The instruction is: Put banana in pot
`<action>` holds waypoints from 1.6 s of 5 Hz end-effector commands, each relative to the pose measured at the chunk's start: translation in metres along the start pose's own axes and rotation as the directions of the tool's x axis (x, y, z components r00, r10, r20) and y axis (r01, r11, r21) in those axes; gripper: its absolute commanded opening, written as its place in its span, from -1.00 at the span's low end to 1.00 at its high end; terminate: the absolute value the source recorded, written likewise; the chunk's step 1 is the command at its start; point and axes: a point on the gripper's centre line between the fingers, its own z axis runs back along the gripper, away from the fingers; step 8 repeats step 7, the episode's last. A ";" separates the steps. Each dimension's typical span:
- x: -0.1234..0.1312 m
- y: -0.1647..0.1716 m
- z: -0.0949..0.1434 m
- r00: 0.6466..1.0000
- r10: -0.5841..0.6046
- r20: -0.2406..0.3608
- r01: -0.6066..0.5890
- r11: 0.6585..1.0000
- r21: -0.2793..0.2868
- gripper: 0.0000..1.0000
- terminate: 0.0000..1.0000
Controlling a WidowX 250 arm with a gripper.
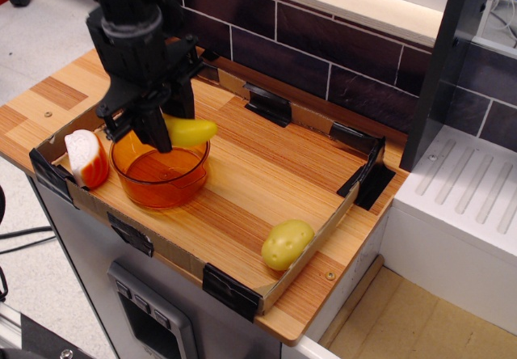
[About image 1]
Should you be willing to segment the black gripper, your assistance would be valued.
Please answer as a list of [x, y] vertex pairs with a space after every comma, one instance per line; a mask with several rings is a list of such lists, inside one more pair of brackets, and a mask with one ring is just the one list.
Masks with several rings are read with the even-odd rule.
[[203, 66], [196, 50], [198, 39], [187, 35], [168, 44], [159, 13], [148, 23], [116, 28], [96, 9], [86, 25], [110, 78], [96, 108], [107, 137], [119, 141], [134, 132], [141, 143], [159, 153], [171, 152], [163, 115], [195, 118], [191, 78]]

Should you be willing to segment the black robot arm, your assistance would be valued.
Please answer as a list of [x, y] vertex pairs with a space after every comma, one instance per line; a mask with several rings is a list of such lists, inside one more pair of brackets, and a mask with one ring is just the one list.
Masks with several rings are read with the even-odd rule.
[[135, 133], [168, 153], [174, 143], [165, 117], [194, 117], [191, 79], [203, 65], [195, 36], [168, 41], [183, 24], [183, 9], [175, 0], [95, 1], [86, 25], [110, 78], [96, 109], [107, 138]]

